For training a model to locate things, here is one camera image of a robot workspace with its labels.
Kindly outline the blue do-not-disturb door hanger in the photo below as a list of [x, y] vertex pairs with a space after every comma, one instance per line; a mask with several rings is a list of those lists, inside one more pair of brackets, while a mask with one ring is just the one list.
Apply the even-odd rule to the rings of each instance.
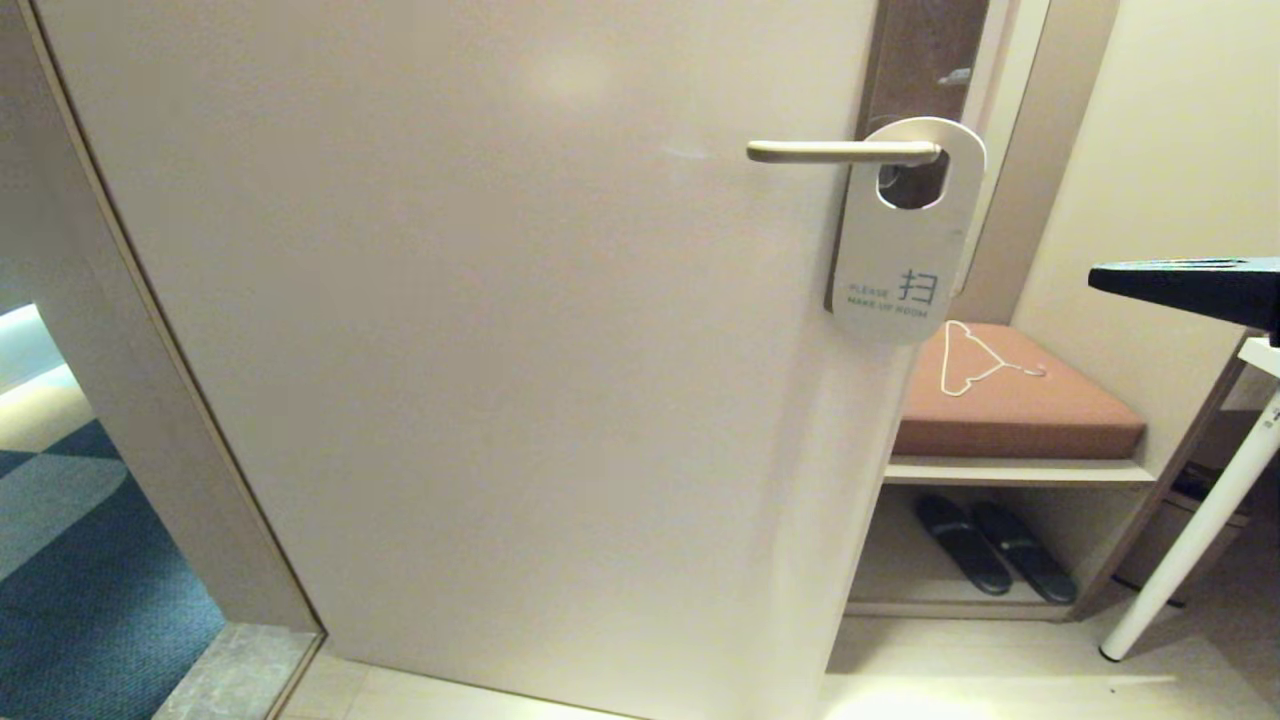
[[[883, 165], [929, 145], [946, 160], [940, 196], [900, 208], [881, 193]], [[832, 275], [835, 323], [858, 345], [916, 346], [948, 313], [986, 176], [986, 146], [954, 120], [896, 122], [860, 143], [852, 159]]]

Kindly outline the beige room door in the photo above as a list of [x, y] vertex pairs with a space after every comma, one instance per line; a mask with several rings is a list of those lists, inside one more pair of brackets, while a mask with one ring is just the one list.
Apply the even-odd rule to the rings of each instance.
[[810, 720], [914, 352], [849, 170], [878, 0], [31, 0], [335, 648]]

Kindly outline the brown seat cushion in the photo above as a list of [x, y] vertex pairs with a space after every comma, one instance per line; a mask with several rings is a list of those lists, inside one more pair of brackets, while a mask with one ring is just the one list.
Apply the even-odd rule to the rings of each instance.
[[[1034, 378], [1001, 372], [963, 397], [938, 389], [942, 328], [920, 348], [893, 454], [915, 457], [1128, 460], [1146, 420], [1089, 377], [1010, 325], [966, 323], [1010, 363], [1044, 366]], [[956, 334], [951, 384], [989, 359]]]

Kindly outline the white table leg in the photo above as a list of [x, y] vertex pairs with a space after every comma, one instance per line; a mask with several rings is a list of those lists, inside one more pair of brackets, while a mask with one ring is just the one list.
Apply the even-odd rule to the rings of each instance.
[[1272, 377], [1276, 389], [1185, 529], [1100, 644], [1100, 655], [1112, 664], [1126, 657], [1280, 451], [1280, 347], [1268, 338], [1254, 337], [1243, 343], [1236, 356]]

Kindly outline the black slipper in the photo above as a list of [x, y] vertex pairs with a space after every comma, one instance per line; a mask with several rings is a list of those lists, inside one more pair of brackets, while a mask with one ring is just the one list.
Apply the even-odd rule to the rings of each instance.
[[957, 503], [942, 495], [922, 495], [915, 498], [913, 511], [925, 533], [979, 592], [996, 597], [1010, 592], [1009, 570]]
[[1042, 600], [1055, 605], [1076, 601], [1076, 583], [1019, 516], [995, 502], [974, 503], [972, 515], [983, 537]]

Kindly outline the brown metal lock plate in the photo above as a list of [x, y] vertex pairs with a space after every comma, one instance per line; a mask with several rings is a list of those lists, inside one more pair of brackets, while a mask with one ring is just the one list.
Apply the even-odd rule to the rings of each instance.
[[961, 122], [989, 0], [878, 0], [854, 137], [899, 120]]

